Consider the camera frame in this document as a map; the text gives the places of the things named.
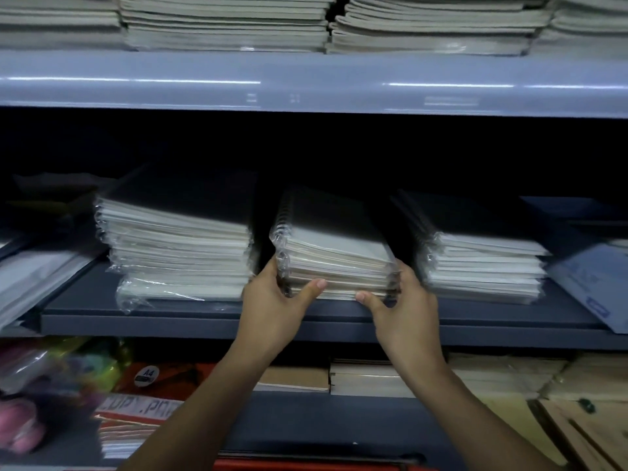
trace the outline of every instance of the gray shelf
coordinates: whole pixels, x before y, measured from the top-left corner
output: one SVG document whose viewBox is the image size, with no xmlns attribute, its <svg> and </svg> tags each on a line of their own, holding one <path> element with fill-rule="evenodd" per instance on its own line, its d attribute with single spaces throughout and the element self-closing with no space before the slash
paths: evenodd
<svg viewBox="0 0 628 471">
<path fill-rule="evenodd" d="M 89 413 L 40 408 L 48 437 L 37 451 L 16 457 L 0 452 L 0 464 L 116 466 L 100 458 L 97 422 Z M 300 456 L 425 457 L 431 467 L 464 465 L 419 400 L 343 397 L 318 393 L 254 392 L 224 444 L 225 451 Z"/>
<path fill-rule="evenodd" d="M 0 105 L 628 118 L 628 61 L 0 50 Z"/>
<path fill-rule="evenodd" d="M 119 276 L 100 261 L 42 312 L 46 335 L 233 339 L 241 304 L 155 301 L 127 315 L 115 303 Z M 628 335 L 613 334 L 576 300 L 548 281 L 531 306 L 440 300 L 443 345 L 628 350 Z M 355 301 L 317 300 L 296 340 L 375 342 L 370 312 Z"/>
</svg>

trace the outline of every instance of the pink item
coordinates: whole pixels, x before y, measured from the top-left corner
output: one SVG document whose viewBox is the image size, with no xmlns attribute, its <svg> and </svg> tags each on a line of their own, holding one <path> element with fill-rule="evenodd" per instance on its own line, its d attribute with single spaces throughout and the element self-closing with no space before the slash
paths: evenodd
<svg viewBox="0 0 628 471">
<path fill-rule="evenodd" d="M 32 451 L 43 439 L 45 427 L 29 400 L 0 401 L 0 448 L 18 454 Z"/>
</svg>

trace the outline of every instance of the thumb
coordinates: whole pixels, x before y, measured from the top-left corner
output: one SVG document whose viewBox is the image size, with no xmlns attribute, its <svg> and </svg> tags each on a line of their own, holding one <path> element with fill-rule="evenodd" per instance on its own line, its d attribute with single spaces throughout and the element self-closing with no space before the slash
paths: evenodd
<svg viewBox="0 0 628 471">
<path fill-rule="evenodd" d="M 298 303 L 304 311 L 326 287 L 327 281 L 325 279 L 312 279 L 292 300 Z"/>
<path fill-rule="evenodd" d="M 379 316 L 388 309 L 384 305 L 384 303 L 372 292 L 357 291 L 356 301 L 369 308 L 371 310 L 371 313 L 373 314 L 373 318 Z"/>
</svg>

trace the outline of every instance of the notebook stack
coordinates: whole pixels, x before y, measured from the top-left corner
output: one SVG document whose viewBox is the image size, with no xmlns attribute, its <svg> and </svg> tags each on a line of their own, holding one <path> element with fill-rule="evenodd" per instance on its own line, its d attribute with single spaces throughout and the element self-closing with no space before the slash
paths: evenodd
<svg viewBox="0 0 628 471">
<path fill-rule="evenodd" d="M 451 354 L 449 366 L 475 396 L 518 395 L 536 399 L 567 365 L 557 358 Z"/>
<path fill-rule="evenodd" d="M 94 411 L 105 459 L 127 459 L 187 400 L 215 364 L 135 362 Z"/>
<path fill-rule="evenodd" d="M 520 55 L 547 26 L 548 0 L 349 0 L 329 53 L 426 51 Z"/>
<path fill-rule="evenodd" d="M 255 174 L 173 171 L 155 165 L 98 200 L 123 310 L 154 299 L 238 300 L 256 272 L 251 220 Z"/>
<path fill-rule="evenodd" d="M 329 393 L 329 369 L 271 365 L 253 390 L 256 392 Z"/>
<path fill-rule="evenodd" d="M 332 395 L 414 397 L 390 362 L 383 360 L 334 360 L 329 381 Z"/>
<path fill-rule="evenodd" d="M 0 0 L 0 47 L 123 46 L 116 0 Z"/>
<path fill-rule="evenodd" d="M 565 368 L 567 361 L 451 354 L 448 363 L 477 397 L 536 399 L 541 389 Z M 389 362 L 334 360 L 329 376 L 332 395 L 414 397 Z"/>
<path fill-rule="evenodd" d="M 530 304 L 547 250 L 470 198 L 400 191 L 393 202 L 417 241 L 414 267 L 439 296 Z"/>
<path fill-rule="evenodd" d="M 93 225 L 30 248 L 12 249 L 0 259 L 0 330 L 51 295 L 104 250 L 94 237 Z"/>
<path fill-rule="evenodd" d="M 584 354 L 545 390 L 551 400 L 628 402 L 628 355 Z"/>
<path fill-rule="evenodd" d="M 360 201 L 292 188 L 270 237 L 289 295 L 318 277 L 328 282 L 321 299 L 354 300 L 361 289 L 395 294 L 396 260 Z"/>
<path fill-rule="evenodd" d="M 120 0 L 137 49 L 321 51 L 335 0 Z"/>
<path fill-rule="evenodd" d="M 533 53 L 628 55 L 628 0 L 560 0 Z"/>
</svg>

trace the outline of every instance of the store shelving unit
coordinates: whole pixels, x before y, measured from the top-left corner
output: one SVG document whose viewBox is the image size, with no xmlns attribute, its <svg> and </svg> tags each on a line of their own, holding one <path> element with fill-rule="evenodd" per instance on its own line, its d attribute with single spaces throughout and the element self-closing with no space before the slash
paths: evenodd
<svg viewBox="0 0 628 471">
<path fill-rule="evenodd" d="M 402 54 L 133 53 L 0 50 L 0 107 L 427 113 L 628 118 L 628 60 Z M 44 335 L 233 339 L 240 303 L 115 302 L 107 261 L 86 268 L 41 310 Z M 531 306 L 440 300 L 445 346 L 628 350 L 557 285 Z M 296 340 L 375 342 L 355 301 L 318 300 Z M 100 458 L 88 411 L 42 409 L 48 438 L 1 464 L 115 466 Z M 257 392 L 226 451 L 385 459 L 425 456 L 464 469 L 430 413 L 412 399 Z"/>
<path fill-rule="evenodd" d="M 43 407 L 54 441 L 25 457 L 0 452 L 3 464 L 112 466 L 100 458 L 97 421 L 86 411 Z M 438 469 L 462 460 L 430 413 L 406 398 L 254 392 L 224 451 L 363 459 L 420 458 Z"/>
<path fill-rule="evenodd" d="M 156 301 L 125 314 L 115 303 L 120 276 L 97 262 L 42 313 L 47 335 L 234 339 L 240 303 Z M 440 300 L 444 345 L 628 350 L 628 335 L 613 334 L 557 285 L 531 306 Z M 318 300 L 297 340 L 375 342 L 368 309 L 355 301 Z"/>
<path fill-rule="evenodd" d="M 0 105 L 628 118 L 628 60 L 0 51 Z"/>
</svg>

